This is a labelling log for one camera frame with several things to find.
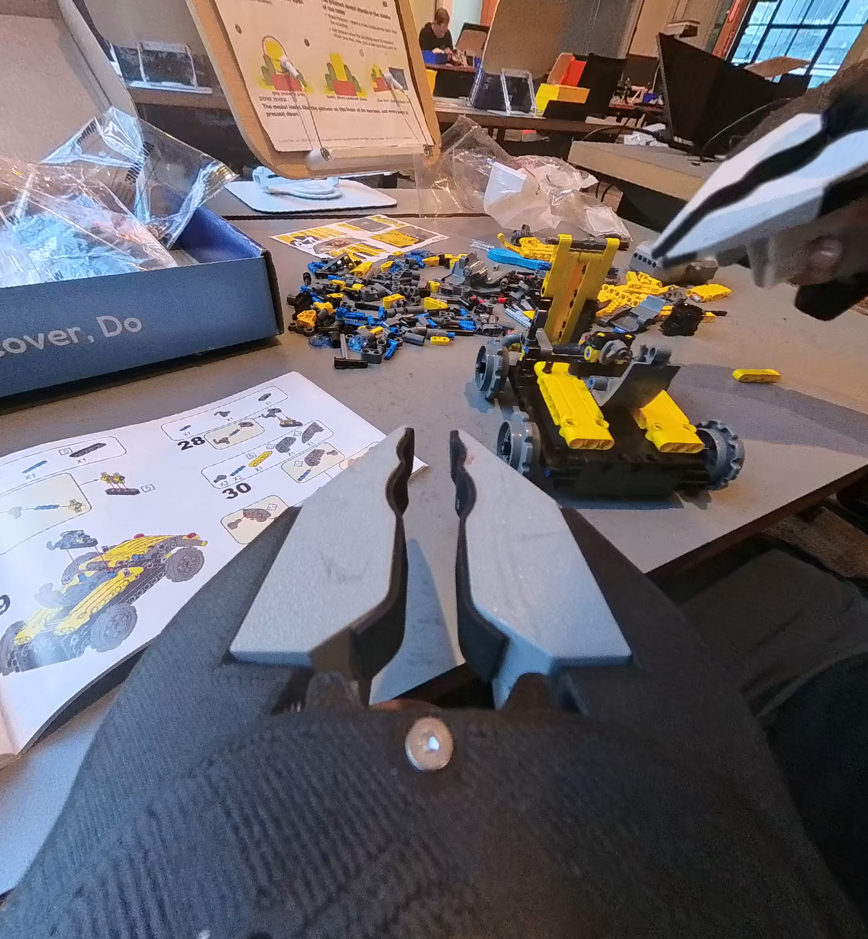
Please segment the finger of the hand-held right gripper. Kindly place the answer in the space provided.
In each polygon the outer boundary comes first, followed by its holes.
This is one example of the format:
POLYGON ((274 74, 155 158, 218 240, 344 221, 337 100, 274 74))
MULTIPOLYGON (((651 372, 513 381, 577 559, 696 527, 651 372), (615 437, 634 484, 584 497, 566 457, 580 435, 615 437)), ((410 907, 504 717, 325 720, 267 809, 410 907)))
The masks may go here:
POLYGON ((657 239, 667 264, 738 257, 868 189, 868 127, 780 125, 723 161, 657 239))
POLYGON ((728 158, 651 243, 651 254, 745 254, 835 210, 845 112, 800 112, 728 158))

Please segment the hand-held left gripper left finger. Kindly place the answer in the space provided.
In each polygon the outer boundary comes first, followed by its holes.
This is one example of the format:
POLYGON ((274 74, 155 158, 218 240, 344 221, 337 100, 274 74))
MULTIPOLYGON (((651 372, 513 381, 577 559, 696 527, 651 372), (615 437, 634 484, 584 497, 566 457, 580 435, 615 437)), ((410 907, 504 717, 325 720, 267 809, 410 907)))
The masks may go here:
POLYGON ((254 596, 230 654, 338 673, 369 700, 404 640, 404 513, 415 432, 399 427, 306 499, 254 596))

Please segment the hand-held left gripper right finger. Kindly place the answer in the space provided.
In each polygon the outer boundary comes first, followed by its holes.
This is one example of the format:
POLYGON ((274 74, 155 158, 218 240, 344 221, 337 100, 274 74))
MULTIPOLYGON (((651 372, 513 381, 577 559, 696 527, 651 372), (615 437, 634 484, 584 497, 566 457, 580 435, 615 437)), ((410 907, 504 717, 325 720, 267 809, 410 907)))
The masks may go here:
POLYGON ((470 434, 450 435, 455 594, 467 665, 501 708, 515 684, 632 653, 557 501, 470 434))

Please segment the yellow toy vehicle assembly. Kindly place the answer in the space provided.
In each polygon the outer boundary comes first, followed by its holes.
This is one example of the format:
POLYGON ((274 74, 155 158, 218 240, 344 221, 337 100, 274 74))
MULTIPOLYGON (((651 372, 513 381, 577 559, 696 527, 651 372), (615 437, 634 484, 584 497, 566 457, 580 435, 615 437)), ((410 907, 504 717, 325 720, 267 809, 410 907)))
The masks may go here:
POLYGON ((654 501, 731 484, 745 444, 718 420, 697 422, 671 394, 681 370, 668 348, 638 345, 625 366, 583 359, 581 336, 595 330, 597 297, 621 244, 560 235, 528 325, 480 347, 473 379, 489 403, 511 410, 497 454, 551 494, 654 501))

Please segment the grey desk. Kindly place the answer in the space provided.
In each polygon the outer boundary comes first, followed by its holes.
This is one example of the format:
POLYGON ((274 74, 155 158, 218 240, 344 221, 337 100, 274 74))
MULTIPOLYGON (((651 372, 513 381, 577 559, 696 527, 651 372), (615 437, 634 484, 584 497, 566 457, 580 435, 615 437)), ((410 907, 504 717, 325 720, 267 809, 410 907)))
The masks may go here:
MULTIPOLYGON (((682 365, 671 394, 695 421, 716 419, 745 442, 744 470, 710 501, 641 508, 592 502, 582 513, 639 569, 674 573, 741 542, 868 472, 868 318, 820 322, 796 311, 792 289, 758 289, 740 267, 718 279, 733 294, 727 315, 689 338, 648 338, 682 365), (739 368, 780 371, 774 384, 741 384, 739 368)), ((299 335, 270 345, 182 361, 136 378, 53 393, 0 409, 0 456, 30 446, 165 417, 298 372, 384 432, 416 431, 427 469, 412 481, 406 517, 409 583, 404 644, 375 679, 373 699, 393 698, 461 662, 453 558, 456 520, 448 436, 470 433, 493 449, 503 419, 472 383, 481 337, 406 346, 387 363, 336 370, 328 349, 299 335)), ((0 772, 0 895, 38 851, 84 756, 109 690, 25 757, 0 772)))

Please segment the person's right hand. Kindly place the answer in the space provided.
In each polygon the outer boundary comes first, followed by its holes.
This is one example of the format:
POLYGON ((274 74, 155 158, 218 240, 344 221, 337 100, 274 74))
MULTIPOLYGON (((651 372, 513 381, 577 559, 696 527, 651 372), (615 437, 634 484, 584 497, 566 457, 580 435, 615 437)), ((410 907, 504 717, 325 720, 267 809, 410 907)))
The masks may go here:
POLYGON ((846 250, 866 230, 868 213, 863 210, 836 216, 823 235, 805 246, 803 265, 792 283, 797 286, 820 285, 837 279, 846 250))

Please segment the window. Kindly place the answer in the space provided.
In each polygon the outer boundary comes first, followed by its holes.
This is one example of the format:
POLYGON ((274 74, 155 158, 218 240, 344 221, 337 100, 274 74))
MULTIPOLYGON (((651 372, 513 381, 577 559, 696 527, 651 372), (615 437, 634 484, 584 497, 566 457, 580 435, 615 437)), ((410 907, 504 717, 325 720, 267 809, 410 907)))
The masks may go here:
POLYGON ((829 78, 867 23, 868 1, 747 2, 722 55, 737 66, 793 57, 806 63, 796 74, 829 78))

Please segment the yellow edged table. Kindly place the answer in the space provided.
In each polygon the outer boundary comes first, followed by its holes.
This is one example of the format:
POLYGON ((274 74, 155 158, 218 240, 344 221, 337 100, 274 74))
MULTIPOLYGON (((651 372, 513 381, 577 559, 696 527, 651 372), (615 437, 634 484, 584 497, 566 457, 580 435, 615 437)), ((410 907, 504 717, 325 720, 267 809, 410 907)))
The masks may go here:
POLYGON ((587 141, 572 143, 569 161, 621 190, 619 217, 656 231, 722 164, 671 148, 587 141))

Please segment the grey battery box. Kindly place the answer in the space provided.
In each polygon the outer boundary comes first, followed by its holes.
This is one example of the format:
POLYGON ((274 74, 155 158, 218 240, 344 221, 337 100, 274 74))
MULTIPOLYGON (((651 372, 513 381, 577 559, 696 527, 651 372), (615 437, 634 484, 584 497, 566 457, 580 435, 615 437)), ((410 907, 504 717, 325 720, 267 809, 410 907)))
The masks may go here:
POLYGON ((659 261, 651 254, 651 242, 643 241, 634 248, 627 269, 645 273, 664 286, 694 287, 711 282, 719 265, 713 258, 673 264, 659 261))

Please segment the pile of yellow building pieces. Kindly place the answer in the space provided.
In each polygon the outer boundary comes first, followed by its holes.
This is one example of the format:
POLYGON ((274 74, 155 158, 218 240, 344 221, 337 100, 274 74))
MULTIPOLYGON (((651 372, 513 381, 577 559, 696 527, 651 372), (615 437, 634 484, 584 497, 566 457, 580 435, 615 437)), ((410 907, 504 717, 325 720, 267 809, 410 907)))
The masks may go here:
MULTIPOLYGON (((516 232, 512 241, 508 241, 501 234, 498 235, 498 240, 500 242, 499 248, 513 250, 531 258, 541 258, 549 261, 553 266, 557 252, 557 241, 555 239, 548 243, 523 231, 522 233, 516 232)), ((547 275, 550 270, 536 272, 547 275)), ((596 319, 600 322, 606 322, 619 317, 630 311, 632 307, 649 295, 665 296, 671 306, 679 300, 687 300, 701 306, 717 304, 721 301, 711 303, 694 302, 687 298, 686 291, 688 288, 691 287, 664 286, 645 273, 627 271, 625 275, 621 275, 618 269, 609 268, 597 297, 596 319)), ((666 307, 660 318, 664 318, 669 310, 666 307)))

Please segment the long brown table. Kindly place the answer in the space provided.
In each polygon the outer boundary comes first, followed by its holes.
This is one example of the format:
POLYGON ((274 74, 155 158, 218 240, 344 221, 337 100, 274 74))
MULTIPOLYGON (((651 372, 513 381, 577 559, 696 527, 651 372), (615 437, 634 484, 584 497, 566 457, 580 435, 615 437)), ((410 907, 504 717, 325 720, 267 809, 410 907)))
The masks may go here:
POLYGON ((452 126, 461 117, 469 119, 489 132, 496 134, 498 143, 512 132, 534 132, 536 134, 564 135, 570 139, 589 138, 602 135, 616 139, 620 135, 643 133, 644 128, 611 119, 588 117, 584 120, 546 118, 538 114, 506 113, 472 107, 466 99, 434 97, 435 111, 441 130, 452 126))

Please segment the person's leg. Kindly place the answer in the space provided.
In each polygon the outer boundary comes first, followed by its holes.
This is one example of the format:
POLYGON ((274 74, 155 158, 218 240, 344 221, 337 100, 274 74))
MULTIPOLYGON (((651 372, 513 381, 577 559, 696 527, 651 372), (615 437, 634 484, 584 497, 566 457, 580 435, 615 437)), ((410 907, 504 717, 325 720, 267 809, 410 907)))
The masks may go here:
POLYGON ((790 546, 720 560, 676 602, 762 723, 819 678, 868 665, 868 592, 790 546))

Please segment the white paper booklet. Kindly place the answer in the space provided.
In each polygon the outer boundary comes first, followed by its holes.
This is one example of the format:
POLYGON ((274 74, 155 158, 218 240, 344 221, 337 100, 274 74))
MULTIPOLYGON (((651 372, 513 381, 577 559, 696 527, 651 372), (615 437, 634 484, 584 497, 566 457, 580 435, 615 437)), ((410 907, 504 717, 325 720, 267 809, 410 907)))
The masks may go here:
POLYGON ((0 770, 382 440, 292 372, 0 458, 0 770))

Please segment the clear acrylic stand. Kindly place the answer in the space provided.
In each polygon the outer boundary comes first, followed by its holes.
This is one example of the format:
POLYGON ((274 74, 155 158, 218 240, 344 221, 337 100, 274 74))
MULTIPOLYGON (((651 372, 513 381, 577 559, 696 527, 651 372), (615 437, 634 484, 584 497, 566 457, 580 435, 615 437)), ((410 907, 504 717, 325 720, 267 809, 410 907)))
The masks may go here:
POLYGON ((503 68, 489 72, 478 67, 468 101, 471 108, 480 111, 537 114, 534 78, 524 69, 503 68))

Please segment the pile of mixed small pieces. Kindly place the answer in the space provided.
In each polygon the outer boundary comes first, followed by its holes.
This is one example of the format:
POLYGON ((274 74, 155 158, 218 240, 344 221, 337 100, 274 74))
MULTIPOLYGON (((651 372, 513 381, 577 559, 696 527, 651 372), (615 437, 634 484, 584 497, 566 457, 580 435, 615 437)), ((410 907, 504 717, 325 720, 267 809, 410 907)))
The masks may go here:
POLYGON ((544 280, 473 252, 317 260, 287 296, 287 330, 312 347, 333 349, 336 369, 363 369, 392 360, 405 346, 500 338, 509 323, 528 325, 544 280))

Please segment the dark blue cardboard kit box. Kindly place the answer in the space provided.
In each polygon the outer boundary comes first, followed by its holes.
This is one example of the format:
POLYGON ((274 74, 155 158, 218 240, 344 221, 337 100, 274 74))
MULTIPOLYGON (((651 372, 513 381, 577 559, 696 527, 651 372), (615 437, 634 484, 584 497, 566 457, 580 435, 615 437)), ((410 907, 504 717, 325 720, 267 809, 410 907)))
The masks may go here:
MULTIPOLYGON (((75 2, 0 2, 0 155, 49 156, 96 115, 137 116, 75 2)), ((0 401, 271 340, 270 253, 200 207, 173 268, 0 288, 0 401)))

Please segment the white flat device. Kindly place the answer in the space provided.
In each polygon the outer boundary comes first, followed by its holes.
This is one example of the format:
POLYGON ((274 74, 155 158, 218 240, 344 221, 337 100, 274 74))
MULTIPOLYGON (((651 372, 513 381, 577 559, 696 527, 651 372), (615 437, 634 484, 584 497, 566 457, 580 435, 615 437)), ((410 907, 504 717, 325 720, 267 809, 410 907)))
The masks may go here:
POLYGON ((224 190, 253 211, 286 216, 340 210, 390 208, 393 190, 370 187, 350 178, 289 179, 258 166, 249 179, 234 179, 224 190))

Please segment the crumpled clear plastic bags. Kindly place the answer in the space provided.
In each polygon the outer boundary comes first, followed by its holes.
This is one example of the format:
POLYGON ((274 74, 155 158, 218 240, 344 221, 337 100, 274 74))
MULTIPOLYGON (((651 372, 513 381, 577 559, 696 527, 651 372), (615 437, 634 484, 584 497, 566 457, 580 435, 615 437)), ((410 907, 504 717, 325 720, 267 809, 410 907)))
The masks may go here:
POLYGON ((194 214, 236 178, 114 107, 39 161, 0 155, 0 288, 173 268, 194 214))

